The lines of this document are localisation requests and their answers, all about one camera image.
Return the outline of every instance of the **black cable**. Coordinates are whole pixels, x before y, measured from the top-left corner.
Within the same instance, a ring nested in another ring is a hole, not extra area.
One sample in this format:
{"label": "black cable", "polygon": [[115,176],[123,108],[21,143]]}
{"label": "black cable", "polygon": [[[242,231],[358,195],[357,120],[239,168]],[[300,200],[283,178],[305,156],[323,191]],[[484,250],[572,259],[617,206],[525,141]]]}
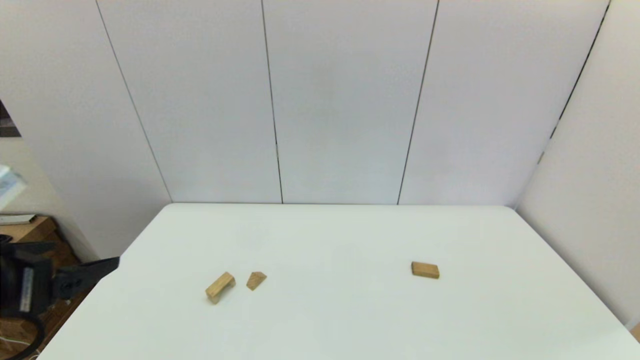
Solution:
{"label": "black cable", "polygon": [[33,339],[31,345],[26,347],[23,351],[15,354],[14,356],[9,357],[6,360],[23,360],[26,359],[27,356],[31,355],[44,341],[44,324],[40,320],[39,317],[31,314],[24,314],[18,316],[21,319],[25,319],[28,322],[32,323],[36,327],[36,338]]}

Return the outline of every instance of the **wooden toy block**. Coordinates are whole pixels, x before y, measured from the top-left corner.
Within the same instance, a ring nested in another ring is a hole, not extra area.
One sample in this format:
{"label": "wooden toy block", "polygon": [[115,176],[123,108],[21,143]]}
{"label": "wooden toy block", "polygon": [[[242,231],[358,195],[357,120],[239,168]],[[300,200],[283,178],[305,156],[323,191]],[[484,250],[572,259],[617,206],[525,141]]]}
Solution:
{"label": "wooden toy block", "polygon": [[251,276],[249,276],[249,280],[246,282],[246,287],[253,291],[258,287],[258,285],[262,284],[266,278],[267,276],[259,271],[252,272]]}
{"label": "wooden toy block", "polygon": [[236,279],[228,272],[220,275],[218,280],[214,281],[204,292],[207,294],[212,303],[217,304],[220,301],[220,295],[227,288],[233,288],[236,285]]}
{"label": "wooden toy block", "polygon": [[430,277],[432,279],[440,277],[438,265],[418,263],[417,261],[411,262],[411,272],[416,276]]}

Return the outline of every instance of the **white table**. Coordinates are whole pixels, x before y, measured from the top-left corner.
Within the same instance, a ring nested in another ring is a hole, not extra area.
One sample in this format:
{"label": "white table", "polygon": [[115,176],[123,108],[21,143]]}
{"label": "white table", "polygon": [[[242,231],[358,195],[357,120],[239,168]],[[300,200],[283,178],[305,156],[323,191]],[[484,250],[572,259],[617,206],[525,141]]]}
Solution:
{"label": "white table", "polygon": [[[237,285],[214,306],[204,290],[225,271]],[[253,292],[252,271],[268,276]],[[54,359],[602,360],[640,345],[508,208],[173,204],[39,358]]]}

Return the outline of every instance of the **triangular wooden block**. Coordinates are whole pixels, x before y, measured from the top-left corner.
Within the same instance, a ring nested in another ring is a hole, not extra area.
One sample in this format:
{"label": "triangular wooden block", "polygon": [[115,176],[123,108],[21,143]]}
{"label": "triangular wooden block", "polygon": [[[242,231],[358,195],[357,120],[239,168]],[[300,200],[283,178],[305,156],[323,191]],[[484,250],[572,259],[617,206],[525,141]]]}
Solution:
{"label": "triangular wooden block", "polygon": [[267,276],[259,271],[252,272],[251,276],[249,276],[249,281],[246,282],[246,287],[253,291],[258,287],[258,285],[262,284],[266,278]]}

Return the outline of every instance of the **white wall panel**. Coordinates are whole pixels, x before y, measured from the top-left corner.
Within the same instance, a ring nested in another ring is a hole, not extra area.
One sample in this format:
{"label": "white wall panel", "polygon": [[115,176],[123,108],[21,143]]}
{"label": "white wall panel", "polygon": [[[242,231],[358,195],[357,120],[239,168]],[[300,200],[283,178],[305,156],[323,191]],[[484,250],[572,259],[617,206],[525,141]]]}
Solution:
{"label": "white wall panel", "polygon": [[435,8],[264,0],[284,202],[397,202]]}
{"label": "white wall panel", "polygon": [[441,1],[400,203],[513,206],[606,6]]}
{"label": "white wall panel", "polygon": [[99,6],[172,199],[280,202],[260,0]]}
{"label": "white wall panel", "polygon": [[612,1],[518,206],[630,328],[640,320],[639,19],[639,1]]}
{"label": "white wall panel", "polygon": [[92,1],[0,1],[0,99],[100,257],[170,198]]}

